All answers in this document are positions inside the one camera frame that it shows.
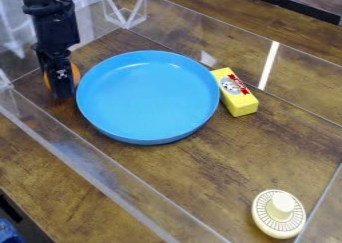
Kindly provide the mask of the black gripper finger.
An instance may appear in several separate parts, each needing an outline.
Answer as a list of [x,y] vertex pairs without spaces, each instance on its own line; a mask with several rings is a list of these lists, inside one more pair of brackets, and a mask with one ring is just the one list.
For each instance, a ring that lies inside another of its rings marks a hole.
[[76,85],[70,60],[66,57],[52,59],[46,69],[46,75],[54,98],[71,98],[75,95]]

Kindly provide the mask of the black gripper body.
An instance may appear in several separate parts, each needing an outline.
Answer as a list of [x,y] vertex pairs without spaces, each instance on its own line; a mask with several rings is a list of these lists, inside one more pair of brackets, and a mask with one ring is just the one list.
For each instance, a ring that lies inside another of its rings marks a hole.
[[23,0],[23,13],[31,16],[36,34],[32,49],[43,64],[70,55],[80,42],[72,0]]

